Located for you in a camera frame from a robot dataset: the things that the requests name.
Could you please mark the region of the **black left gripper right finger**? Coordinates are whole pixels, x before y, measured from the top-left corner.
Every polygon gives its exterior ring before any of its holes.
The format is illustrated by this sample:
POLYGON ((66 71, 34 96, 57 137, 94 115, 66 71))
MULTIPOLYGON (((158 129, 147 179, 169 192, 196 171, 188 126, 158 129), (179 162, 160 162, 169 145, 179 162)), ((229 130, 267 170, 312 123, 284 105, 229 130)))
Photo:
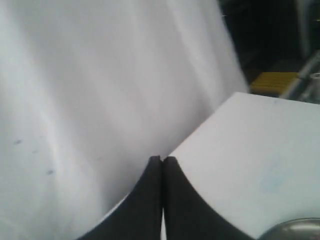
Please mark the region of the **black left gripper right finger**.
POLYGON ((203 200, 173 156, 162 162, 162 206, 168 240, 252 239, 203 200))

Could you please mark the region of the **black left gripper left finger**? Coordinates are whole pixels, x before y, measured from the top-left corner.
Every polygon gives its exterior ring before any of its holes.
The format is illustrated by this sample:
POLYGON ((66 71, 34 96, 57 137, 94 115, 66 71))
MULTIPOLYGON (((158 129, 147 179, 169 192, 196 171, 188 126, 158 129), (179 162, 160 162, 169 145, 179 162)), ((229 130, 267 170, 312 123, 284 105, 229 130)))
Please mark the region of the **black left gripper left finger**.
POLYGON ((162 228, 162 161, 149 158, 133 190, 81 240, 159 240, 162 228))

